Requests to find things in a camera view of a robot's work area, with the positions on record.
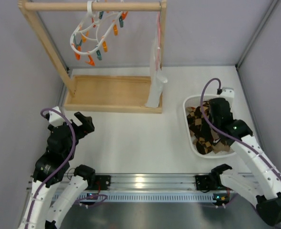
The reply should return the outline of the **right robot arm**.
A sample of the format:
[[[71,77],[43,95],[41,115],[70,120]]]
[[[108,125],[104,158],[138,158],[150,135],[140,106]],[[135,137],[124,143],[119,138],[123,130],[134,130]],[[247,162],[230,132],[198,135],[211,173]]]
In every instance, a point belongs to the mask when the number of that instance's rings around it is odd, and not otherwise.
[[[224,170],[217,173],[220,184],[248,200],[267,225],[281,223],[281,173],[259,146],[249,126],[243,120],[234,119],[225,98],[209,100],[209,109],[207,123],[230,145],[257,180],[252,183],[229,165],[222,165]]]

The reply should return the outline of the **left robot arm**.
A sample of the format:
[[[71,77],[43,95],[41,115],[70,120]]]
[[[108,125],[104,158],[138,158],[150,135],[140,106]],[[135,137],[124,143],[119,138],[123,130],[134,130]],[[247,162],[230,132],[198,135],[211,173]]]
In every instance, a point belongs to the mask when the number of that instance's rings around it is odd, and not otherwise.
[[[50,136],[45,153],[35,163],[29,201],[20,229],[58,229],[77,197],[95,181],[95,170],[86,165],[75,168],[69,184],[56,201],[53,197],[70,168],[79,140],[94,132],[92,117],[76,112],[81,122],[69,120],[58,107],[40,112],[48,120]]]

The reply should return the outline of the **white plastic clip hanger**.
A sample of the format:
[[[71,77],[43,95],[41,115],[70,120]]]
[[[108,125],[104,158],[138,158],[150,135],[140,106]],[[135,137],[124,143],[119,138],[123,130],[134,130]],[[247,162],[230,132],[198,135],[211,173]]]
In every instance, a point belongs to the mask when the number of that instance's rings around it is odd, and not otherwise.
[[[93,56],[99,61],[102,60],[101,52],[107,52],[107,37],[113,33],[119,33],[119,28],[123,28],[124,20],[128,11],[93,11],[92,4],[98,0],[87,1],[87,13],[79,22],[77,28],[70,37],[70,47],[72,48],[76,60],[81,60],[82,56],[87,56],[86,64],[95,66]]]

